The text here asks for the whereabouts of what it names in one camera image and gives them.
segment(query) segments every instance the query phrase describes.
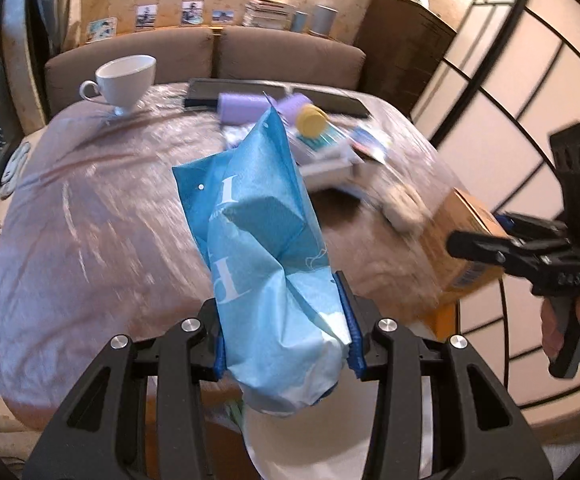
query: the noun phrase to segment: dark wood cabinet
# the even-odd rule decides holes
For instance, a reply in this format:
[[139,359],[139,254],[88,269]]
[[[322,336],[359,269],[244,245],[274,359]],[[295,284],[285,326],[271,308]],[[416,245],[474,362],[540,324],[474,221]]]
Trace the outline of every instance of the dark wood cabinet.
[[366,55],[359,91],[409,116],[455,35],[416,2],[372,0],[355,39]]

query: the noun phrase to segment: stack of magazines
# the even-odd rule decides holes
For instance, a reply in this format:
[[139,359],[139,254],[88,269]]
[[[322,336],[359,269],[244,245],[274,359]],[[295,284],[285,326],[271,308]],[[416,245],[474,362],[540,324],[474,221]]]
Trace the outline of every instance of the stack of magazines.
[[294,14],[294,6],[272,0],[250,0],[243,16],[245,27],[275,28],[285,30]]

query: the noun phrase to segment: framed photo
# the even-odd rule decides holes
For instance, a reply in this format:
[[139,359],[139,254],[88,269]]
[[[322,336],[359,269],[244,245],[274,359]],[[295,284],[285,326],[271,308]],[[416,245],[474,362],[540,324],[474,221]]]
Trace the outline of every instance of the framed photo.
[[181,2],[181,25],[203,23],[203,2]]
[[158,8],[158,4],[137,5],[134,18],[134,30],[148,30],[149,28],[154,28]]
[[86,43],[105,40],[112,38],[114,35],[116,35],[116,18],[104,18],[96,22],[89,22],[88,30],[86,31]]
[[234,21],[234,11],[233,10],[213,10],[212,11],[212,23],[228,25]]

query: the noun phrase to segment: black tablet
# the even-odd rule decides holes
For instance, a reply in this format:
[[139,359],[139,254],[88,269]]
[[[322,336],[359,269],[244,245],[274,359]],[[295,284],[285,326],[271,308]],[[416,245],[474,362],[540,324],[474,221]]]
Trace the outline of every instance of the black tablet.
[[293,94],[303,94],[310,99],[315,106],[328,114],[342,114],[350,117],[366,119],[370,111],[358,99],[344,95],[329,94],[318,90],[306,90],[303,88],[292,89]]
[[287,96],[285,87],[250,83],[237,79],[190,79],[190,86],[183,99],[183,106],[206,106],[216,108],[219,94],[267,94],[280,101]]

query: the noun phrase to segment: gray canister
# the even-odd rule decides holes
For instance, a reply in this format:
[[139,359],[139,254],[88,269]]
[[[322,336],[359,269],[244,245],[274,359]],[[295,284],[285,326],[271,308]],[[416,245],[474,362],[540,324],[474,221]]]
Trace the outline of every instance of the gray canister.
[[292,32],[303,32],[305,28],[305,23],[308,21],[308,13],[301,12],[297,10],[292,18],[292,25],[290,25],[290,30]]
[[317,5],[314,8],[312,15],[312,22],[310,24],[310,32],[320,34],[321,36],[329,36],[332,24],[339,12],[330,7]]

